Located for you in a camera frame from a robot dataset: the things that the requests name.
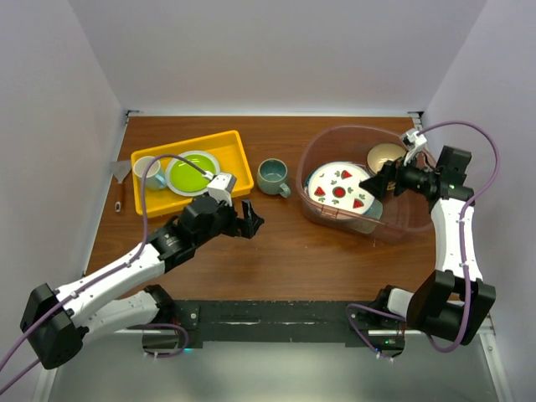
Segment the teal speckled ceramic mug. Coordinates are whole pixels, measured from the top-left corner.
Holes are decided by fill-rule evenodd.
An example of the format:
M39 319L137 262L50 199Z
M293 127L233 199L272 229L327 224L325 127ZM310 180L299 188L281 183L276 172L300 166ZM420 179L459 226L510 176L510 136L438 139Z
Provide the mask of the teal speckled ceramic mug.
M288 198L291 195L291 189L287 181L288 168L280 159L266 159L258 167L256 183L259 190L264 194L280 195L283 198Z

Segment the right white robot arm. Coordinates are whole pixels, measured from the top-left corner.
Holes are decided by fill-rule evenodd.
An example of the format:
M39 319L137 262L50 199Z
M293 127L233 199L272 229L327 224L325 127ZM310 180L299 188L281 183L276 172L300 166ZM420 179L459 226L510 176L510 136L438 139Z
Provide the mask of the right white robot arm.
M466 346L475 337L496 300L494 286L484 283L472 236L475 194L465 186L472 155L443 147L435 167L387 161L360 188L383 199L390 183L394 195L406 190L422 195L435 230L435 269L415 292L386 286L374 301L373 318L384 329L402 319L428 336Z

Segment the white watermelon plate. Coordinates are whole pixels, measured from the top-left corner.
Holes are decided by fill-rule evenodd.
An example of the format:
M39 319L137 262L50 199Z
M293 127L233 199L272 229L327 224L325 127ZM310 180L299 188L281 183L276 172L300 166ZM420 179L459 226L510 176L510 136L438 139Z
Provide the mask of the white watermelon plate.
M369 178L369 173L358 164L328 162L310 174L305 189L312 201L324 206L366 214L374 196L361 188L360 183Z
M349 213L364 214L374 201L374 197L358 185L360 179L352 173L342 178L331 173L311 174L304 182L306 200L312 202L318 211L322 206L334 207Z

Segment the light-teal divided rectangular dish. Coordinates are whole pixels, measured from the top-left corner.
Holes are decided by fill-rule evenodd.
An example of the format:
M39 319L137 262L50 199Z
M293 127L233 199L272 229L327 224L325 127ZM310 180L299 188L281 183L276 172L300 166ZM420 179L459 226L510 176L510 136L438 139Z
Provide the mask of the light-teal divided rectangular dish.
M370 208L357 218L353 218L348 223L348 228L357 232L358 234L370 235L372 234L383 213L383 205L377 199L373 201Z

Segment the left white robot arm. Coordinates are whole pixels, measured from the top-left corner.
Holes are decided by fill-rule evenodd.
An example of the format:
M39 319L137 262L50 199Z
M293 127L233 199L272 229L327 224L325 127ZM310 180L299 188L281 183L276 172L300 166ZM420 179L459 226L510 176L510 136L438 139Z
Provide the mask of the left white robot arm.
M56 369L82 348L95 331L93 316L103 307L115 307L117 298L132 288L158 278L192 259L211 239L253 238L265 222L248 199L242 211L204 195L195 198L149 234L135 249L99 271L52 289L44 283L28 296L20 328L45 369Z

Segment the brown floral cream-inside bowl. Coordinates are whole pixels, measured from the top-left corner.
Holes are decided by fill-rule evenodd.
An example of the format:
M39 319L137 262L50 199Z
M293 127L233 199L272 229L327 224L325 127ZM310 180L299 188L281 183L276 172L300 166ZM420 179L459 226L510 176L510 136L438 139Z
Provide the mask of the brown floral cream-inside bowl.
M405 154L406 150L397 144L380 143L369 150L366 157L367 169L375 175L386 162L396 161Z

